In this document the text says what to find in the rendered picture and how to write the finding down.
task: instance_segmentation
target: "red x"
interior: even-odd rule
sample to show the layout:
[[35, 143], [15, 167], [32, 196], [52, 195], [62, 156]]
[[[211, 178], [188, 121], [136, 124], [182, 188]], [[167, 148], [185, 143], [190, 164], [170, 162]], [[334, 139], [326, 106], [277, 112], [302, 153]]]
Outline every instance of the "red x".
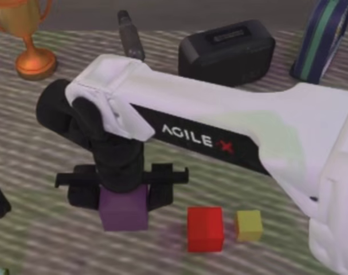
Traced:
[[233, 148], [231, 142], [224, 142], [223, 140], [220, 140], [217, 142], [217, 145], [222, 146], [222, 151], [229, 152], [230, 154], [233, 154]]

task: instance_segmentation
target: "green stripe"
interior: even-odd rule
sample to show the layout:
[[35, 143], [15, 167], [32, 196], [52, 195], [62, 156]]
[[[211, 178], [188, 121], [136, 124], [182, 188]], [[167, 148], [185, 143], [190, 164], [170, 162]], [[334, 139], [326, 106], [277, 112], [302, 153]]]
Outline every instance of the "green stripe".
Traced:
[[337, 4], [338, 4], [338, 1], [336, 1], [336, 0], [331, 1], [328, 4], [328, 6], [325, 8], [325, 11], [320, 18], [318, 27], [317, 27], [315, 34], [314, 34], [314, 37], [312, 39], [311, 46], [310, 46], [310, 48], [307, 52], [307, 55], [306, 55], [306, 60], [305, 60], [305, 63], [304, 63], [304, 66], [303, 66], [303, 69], [301, 72], [301, 79], [304, 79], [304, 80], [307, 79], [307, 77], [310, 73], [312, 63], [314, 62], [314, 59], [315, 59], [316, 51], [319, 48], [320, 42], [322, 40], [324, 31], [325, 31], [325, 28], [326, 28], [326, 26], [331, 18], [331, 15], [332, 15], [335, 7], [337, 6]]

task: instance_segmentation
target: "gold trophy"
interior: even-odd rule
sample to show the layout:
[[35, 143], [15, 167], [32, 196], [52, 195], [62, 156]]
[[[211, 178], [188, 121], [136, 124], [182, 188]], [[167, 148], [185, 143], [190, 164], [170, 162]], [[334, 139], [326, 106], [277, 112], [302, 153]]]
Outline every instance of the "gold trophy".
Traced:
[[0, 0], [0, 31], [21, 37], [26, 45], [15, 62], [17, 73], [26, 80], [42, 80], [56, 69], [55, 55], [50, 50], [36, 48], [32, 40], [32, 34], [48, 15], [51, 5], [52, 0], [48, 0], [41, 15], [38, 0]]

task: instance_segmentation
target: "trophy base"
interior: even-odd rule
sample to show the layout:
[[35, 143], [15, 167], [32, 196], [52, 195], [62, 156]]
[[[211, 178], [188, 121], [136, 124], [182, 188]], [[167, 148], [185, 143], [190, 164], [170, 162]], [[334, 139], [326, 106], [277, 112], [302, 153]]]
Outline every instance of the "trophy base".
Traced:
[[15, 62], [18, 75], [31, 81], [43, 80], [51, 76], [57, 67], [57, 58], [47, 49], [35, 49], [36, 51], [24, 51]]

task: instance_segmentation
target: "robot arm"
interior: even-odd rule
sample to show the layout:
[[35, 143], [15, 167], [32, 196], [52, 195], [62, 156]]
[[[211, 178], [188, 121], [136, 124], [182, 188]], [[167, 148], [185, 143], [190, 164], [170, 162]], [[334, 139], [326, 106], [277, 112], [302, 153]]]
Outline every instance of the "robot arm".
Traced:
[[[248, 158], [248, 168], [270, 174], [311, 218], [314, 256], [348, 275], [348, 145], [337, 147], [348, 143], [347, 91], [298, 84], [280, 93], [249, 93], [105, 54], [65, 96], [71, 106], [79, 97], [94, 103], [114, 135], [157, 138], [234, 164]], [[243, 155], [243, 145], [258, 162]]]

